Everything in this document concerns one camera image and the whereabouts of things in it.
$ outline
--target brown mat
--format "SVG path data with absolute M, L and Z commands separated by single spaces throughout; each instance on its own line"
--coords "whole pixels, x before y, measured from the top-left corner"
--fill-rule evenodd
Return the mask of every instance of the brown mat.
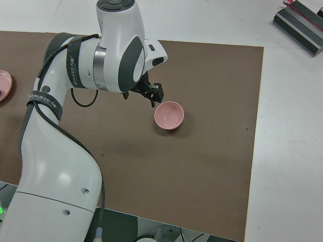
M 0 32 L 0 69 L 14 87 L 0 103 L 0 180 L 17 184 L 26 99 L 51 33 Z M 161 130 L 147 99 L 99 92 L 78 107 L 68 94 L 61 126 L 96 158 L 106 207 L 238 241 L 244 240 L 263 48 L 162 41 L 169 60 L 149 72 L 164 101 L 185 110 Z M 89 103 L 94 90 L 76 90 Z

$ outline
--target cable strap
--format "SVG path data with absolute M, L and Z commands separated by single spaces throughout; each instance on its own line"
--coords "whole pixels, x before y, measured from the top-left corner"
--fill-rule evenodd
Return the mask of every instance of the cable strap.
M 69 42 L 66 55 L 67 74 L 72 85 L 78 88 L 85 88 L 81 83 L 79 73 L 79 56 L 83 37 L 84 35 L 77 35 Z
M 63 108 L 53 96 L 45 92 L 32 91 L 29 94 L 27 105 L 29 103 L 32 103 L 33 101 L 36 101 L 40 104 L 49 107 L 51 111 L 55 114 L 57 119 L 61 121 L 63 115 Z

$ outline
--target silver metal band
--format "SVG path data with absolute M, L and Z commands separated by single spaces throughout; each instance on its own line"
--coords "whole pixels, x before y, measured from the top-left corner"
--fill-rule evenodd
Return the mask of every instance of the silver metal band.
M 93 76 L 94 76 L 94 82 L 97 88 L 100 90 L 107 90 L 107 87 L 104 81 L 104 72 L 103 72 L 105 54 L 106 54 L 106 49 L 102 48 L 98 44 L 93 58 Z

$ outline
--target white table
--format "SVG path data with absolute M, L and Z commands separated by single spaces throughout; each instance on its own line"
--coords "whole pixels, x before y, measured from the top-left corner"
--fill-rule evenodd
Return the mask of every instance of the white table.
M 0 30 L 99 33 L 95 2 L 1 0 Z M 282 0 L 137 2 L 146 38 L 265 47 L 245 241 L 321 241 L 323 54 L 272 23 Z

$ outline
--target white robotic arm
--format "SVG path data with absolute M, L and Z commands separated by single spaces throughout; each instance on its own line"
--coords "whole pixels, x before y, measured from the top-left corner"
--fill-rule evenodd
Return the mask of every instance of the white robotic arm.
M 91 88 L 142 94 L 161 102 L 162 86 L 147 71 L 167 60 L 158 41 L 145 40 L 134 0 L 99 1 L 102 38 L 57 35 L 30 94 L 21 132 L 23 169 L 0 229 L 0 241 L 84 241 L 101 190 L 90 152 L 58 126 L 66 93 Z

